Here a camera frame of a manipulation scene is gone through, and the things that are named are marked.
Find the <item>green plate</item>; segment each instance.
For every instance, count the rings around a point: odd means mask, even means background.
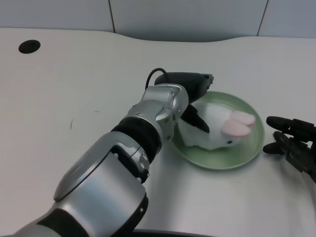
[[[178,127],[175,128],[173,143],[181,155],[188,161],[208,169],[231,169],[251,161],[262,150],[265,131],[258,113],[243,100],[222,92],[208,92],[201,101],[222,104],[233,110],[240,110],[256,117],[251,127],[251,135],[236,146],[218,148],[212,151],[200,147],[186,147]]]

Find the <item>table surface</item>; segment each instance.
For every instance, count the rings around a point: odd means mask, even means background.
[[[18,46],[38,40],[40,49]],[[0,235],[44,214],[63,174],[143,94],[149,72],[212,73],[267,116],[316,122],[316,39],[154,42],[113,33],[0,29]],[[265,126],[265,144],[273,129]],[[167,146],[145,186],[142,229],[216,237],[316,236],[316,189],[284,158],[209,171]]]

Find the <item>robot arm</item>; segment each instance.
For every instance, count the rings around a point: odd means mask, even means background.
[[[200,75],[195,94],[211,84]],[[103,135],[64,175],[55,203],[42,217],[13,237],[109,237],[129,234],[144,216],[148,198],[142,183],[150,163],[174,134],[174,125],[189,104],[184,86],[157,83],[145,90],[122,121]]]

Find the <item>white plush bunny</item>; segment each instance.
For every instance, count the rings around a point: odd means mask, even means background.
[[[230,147],[250,135],[256,118],[254,115],[213,103],[197,101],[194,104],[197,114],[209,126],[209,133],[179,120],[178,126],[186,146],[199,146],[208,150],[219,147]]]

